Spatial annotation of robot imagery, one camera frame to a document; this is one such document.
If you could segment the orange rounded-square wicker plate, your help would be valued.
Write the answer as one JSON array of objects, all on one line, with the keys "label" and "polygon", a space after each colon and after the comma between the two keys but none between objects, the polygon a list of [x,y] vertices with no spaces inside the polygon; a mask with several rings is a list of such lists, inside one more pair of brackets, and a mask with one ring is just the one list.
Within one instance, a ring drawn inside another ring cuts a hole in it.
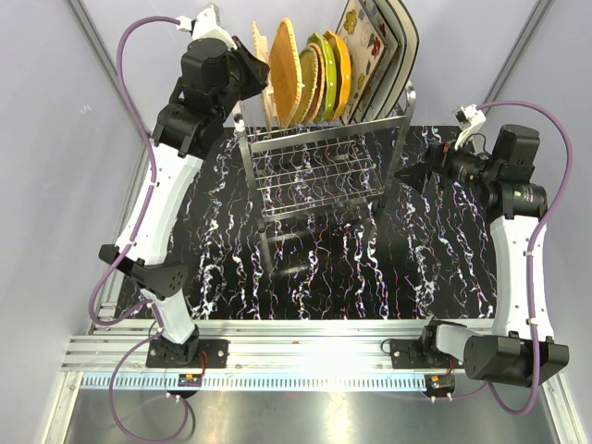
[{"label": "orange rounded-square wicker plate", "polygon": [[291,123],[302,97],[302,68],[293,25],[284,18],[269,55],[271,83],[277,110],[277,123],[285,129]]}]

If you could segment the pale wicker-pattern plate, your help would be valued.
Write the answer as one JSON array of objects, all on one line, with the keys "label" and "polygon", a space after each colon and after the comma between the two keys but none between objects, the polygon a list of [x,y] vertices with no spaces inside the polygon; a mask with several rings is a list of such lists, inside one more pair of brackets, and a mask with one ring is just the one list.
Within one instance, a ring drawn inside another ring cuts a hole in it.
[{"label": "pale wicker-pattern plate", "polygon": [[[261,61],[269,64],[269,44],[267,38],[259,31],[256,22],[252,23],[252,35],[254,55]],[[265,126],[272,129],[273,119],[277,116],[274,99],[274,89],[271,84],[271,73],[267,74],[267,86],[261,92],[262,108],[265,117]]]}]

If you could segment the round green-rim bamboo plate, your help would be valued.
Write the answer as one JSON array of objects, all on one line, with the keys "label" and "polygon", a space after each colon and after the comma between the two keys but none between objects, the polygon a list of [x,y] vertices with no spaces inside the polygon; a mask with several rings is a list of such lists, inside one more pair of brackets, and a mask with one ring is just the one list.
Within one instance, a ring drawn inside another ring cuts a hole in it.
[{"label": "round green-rim bamboo plate", "polygon": [[315,96],[318,56],[312,46],[306,46],[301,51],[300,64],[302,69],[302,90],[301,99],[292,120],[292,124],[295,126],[304,122]]}]

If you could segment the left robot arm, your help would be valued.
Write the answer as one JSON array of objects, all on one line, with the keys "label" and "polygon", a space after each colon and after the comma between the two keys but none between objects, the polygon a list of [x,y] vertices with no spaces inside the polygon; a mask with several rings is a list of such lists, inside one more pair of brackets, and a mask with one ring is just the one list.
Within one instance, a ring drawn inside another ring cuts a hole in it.
[{"label": "left robot arm", "polygon": [[152,132],[154,163],[141,187],[149,203],[137,201],[130,224],[99,257],[130,278],[156,310],[162,330],[149,364],[203,365],[207,352],[189,313],[183,286],[189,275],[180,262],[167,263],[169,236],[185,193],[201,169],[238,102],[267,85],[269,66],[238,37],[227,44],[214,37],[189,43],[181,75]]}]

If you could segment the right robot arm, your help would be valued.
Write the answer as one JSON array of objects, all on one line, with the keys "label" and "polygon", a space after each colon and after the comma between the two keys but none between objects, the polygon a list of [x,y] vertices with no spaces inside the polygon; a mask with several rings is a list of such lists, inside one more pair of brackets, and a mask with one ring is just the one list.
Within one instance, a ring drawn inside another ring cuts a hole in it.
[{"label": "right robot arm", "polygon": [[424,364],[440,367],[456,358],[473,380],[523,388],[546,381],[568,364],[569,349],[555,342],[546,311],[544,236],[533,233],[548,210],[545,189],[530,181],[539,142],[536,130],[508,124],[489,154],[435,142],[421,162],[395,173],[398,182],[418,192],[432,176],[445,186],[473,189],[486,212],[496,256],[497,305],[490,334],[431,321],[418,347]]}]

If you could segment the stainless steel dish rack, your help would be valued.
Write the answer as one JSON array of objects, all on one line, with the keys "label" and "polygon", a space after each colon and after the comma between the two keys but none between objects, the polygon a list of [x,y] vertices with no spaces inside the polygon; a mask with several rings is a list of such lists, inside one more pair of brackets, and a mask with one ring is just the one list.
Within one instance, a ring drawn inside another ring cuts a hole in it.
[{"label": "stainless steel dish rack", "polygon": [[235,133],[260,231],[274,222],[386,201],[416,104],[407,82],[384,118],[351,125],[264,129],[234,109]]}]

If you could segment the round brown wicker plate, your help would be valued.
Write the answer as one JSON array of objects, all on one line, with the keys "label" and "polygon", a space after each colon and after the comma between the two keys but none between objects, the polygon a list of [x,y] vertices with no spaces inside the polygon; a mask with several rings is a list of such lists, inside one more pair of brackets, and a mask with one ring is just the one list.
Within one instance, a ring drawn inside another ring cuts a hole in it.
[{"label": "round brown wicker plate", "polygon": [[311,124],[318,115],[323,102],[323,94],[325,90],[325,61],[321,47],[317,43],[308,43],[306,48],[310,48],[314,52],[316,60],[316,74],[313,99],[302,122],[304,126]]}]

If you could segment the green ceramic plate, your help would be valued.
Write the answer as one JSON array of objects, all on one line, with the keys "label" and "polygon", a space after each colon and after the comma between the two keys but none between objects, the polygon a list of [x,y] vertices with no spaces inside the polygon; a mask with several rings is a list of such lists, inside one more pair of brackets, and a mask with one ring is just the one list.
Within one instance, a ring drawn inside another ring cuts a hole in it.
[{"label": "green ceramic plate", "polygon": [[327,122],[333,118],[338,95],[336,57],[328,39],[318,32],[312,33],[307,42],[314,43],[320,48],[325,72],[323,100],[314,121]]}]

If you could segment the orange ceramic plate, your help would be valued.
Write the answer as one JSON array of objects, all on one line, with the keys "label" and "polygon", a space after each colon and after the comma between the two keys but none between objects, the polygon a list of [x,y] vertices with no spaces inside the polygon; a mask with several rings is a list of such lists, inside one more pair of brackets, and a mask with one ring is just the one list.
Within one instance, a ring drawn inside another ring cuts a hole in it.
[{"label": "orange ceramic plate", "polygon": [[337,95],[332,118],[343,115],[350,98],[352,86],[352,64],[350,52],[343,38],[334,31],[327,30],[324,37],[329,42],[337,63]]}]

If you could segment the cream floral square plate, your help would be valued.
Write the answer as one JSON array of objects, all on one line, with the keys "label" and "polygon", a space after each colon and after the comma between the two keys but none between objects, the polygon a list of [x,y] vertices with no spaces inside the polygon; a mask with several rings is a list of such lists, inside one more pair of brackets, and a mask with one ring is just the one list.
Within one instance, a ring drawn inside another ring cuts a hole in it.
[{"label": "cream floral square plate", "polygon": [[357,123],[369,109],[379,75],[392,58],[392,32],[375,1],[348,1],[337,27],[351,60],[351,92],[341,119]]}]

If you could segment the black rimmed square plate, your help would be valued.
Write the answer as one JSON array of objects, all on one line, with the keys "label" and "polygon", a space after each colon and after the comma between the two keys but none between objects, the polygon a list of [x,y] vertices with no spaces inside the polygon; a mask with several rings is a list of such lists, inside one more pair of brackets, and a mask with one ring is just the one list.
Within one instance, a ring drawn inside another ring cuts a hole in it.
[{"label": "black rimmed square plate", "polygon": [[398,7],[398,15],[401,18],[406,36],[406,45],[399,76],[388,100],[389,114],[395,108],[411,76],[420,43],[418,30],[406,5],[402,1],[390,1],[390,3]]}]

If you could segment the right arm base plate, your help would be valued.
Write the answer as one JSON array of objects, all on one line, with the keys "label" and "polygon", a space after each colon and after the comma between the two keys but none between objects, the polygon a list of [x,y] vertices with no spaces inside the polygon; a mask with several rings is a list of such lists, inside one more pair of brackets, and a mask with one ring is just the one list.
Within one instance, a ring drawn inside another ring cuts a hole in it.
[{"label": "right arm base plate", "polygon": [[426,361],[424,348],[419,339],[390,339],[388,354],[393,369],[424,369],[431,365]]}]

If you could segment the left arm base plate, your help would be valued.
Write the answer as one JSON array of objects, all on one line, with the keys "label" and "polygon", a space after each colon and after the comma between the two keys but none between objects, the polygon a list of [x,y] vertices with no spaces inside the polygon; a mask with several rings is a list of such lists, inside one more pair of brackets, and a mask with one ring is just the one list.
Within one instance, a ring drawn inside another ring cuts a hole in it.
[{"label": "left arm base plate", "polygon": [[145,365],[165,369],[202,368],[205,365],[207,369],[223,369],[227,367],[229,344],[225,339],[197,339],[185,344],[156,339],[150,342]]}]

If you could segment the aluminium mounting rail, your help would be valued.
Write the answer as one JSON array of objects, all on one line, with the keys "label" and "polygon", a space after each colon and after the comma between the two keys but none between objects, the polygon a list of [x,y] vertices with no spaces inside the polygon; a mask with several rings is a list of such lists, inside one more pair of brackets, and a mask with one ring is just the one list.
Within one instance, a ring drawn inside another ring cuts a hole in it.
[{"label": "aluminium mounting rail", "polygon": [[[207,320],[202,339],[225,339],[228,373],[376,373],[391,369],[385,339],[416,339],[425,320]],[[92,327],[70,338],[62,371],[106,371],[148,338],[152,322],[129,319],[114,327]]]}]

